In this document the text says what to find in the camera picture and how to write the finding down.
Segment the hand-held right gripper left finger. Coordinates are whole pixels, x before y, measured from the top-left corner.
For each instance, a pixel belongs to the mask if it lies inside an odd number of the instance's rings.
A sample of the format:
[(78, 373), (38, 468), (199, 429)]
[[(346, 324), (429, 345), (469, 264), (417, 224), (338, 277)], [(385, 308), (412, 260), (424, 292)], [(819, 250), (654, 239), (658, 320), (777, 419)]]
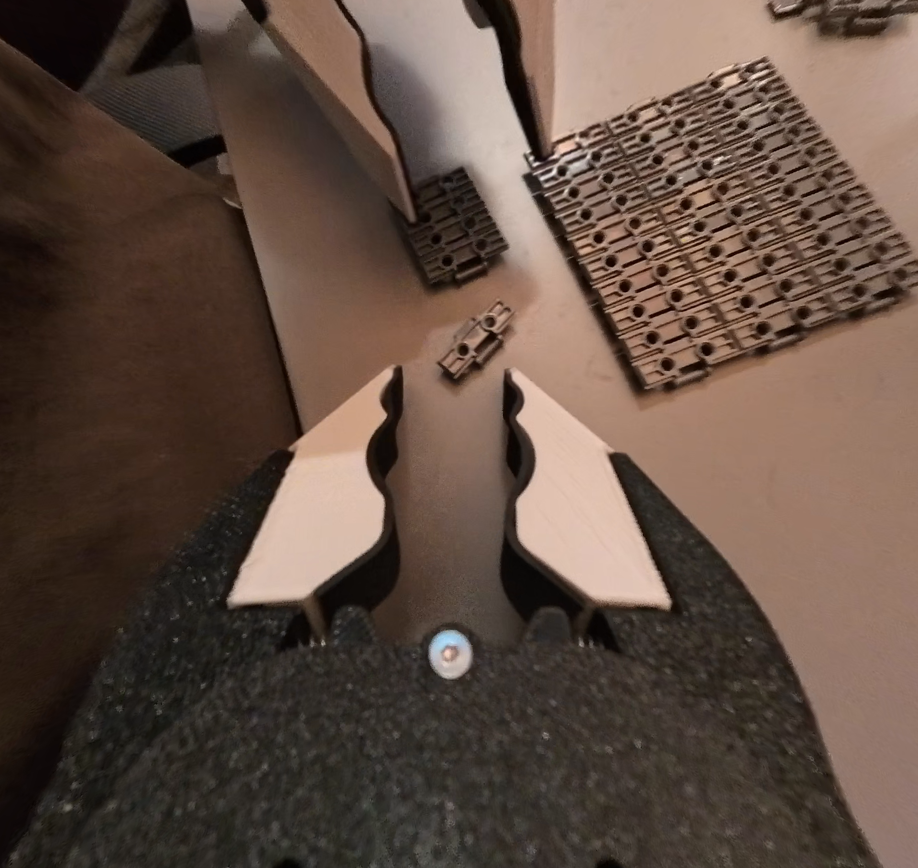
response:
[(400, 550), (387, 478), (404, 407), (399, 365), (309, 429), (228, 591), (228, 608), (292, 608), (322, 636), (338, 610), (376, 610), (393, 592)]

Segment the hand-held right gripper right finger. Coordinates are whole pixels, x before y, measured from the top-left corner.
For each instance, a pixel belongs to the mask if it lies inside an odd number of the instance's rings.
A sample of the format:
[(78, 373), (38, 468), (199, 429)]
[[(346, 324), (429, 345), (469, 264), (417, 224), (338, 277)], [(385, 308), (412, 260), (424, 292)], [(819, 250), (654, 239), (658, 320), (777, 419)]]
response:
[(609, 611), (673, 611), (615, 467), (618, 454), (517, 368), (503, 375), (503, 590), (531, 621), (558, 608), (581, 633)]

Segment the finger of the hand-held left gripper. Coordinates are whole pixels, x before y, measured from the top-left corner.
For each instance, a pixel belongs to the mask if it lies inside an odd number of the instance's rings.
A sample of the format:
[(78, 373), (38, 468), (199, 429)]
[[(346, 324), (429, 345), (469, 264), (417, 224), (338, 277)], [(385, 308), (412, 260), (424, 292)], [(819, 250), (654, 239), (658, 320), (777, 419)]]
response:
[(556, 0), (509, 0), (519, 28), (519, 60), (529, 110), (534, 118), (533, 151), (552, 151), (555, 103)]
[(370, 53), (341, 0), (262, 0), (263, 26), (373, 184), (407, 219), (415, 198), (396, 131), (374, 90)]

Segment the mat of joined track links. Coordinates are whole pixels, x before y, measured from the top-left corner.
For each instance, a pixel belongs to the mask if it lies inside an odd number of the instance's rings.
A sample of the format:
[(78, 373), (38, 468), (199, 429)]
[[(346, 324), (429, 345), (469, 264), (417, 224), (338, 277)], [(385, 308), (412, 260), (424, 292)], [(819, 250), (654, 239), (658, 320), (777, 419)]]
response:
[(916, 290), (909, 241), (767, 57), (525, 162), (549, 229), (646, 392)]

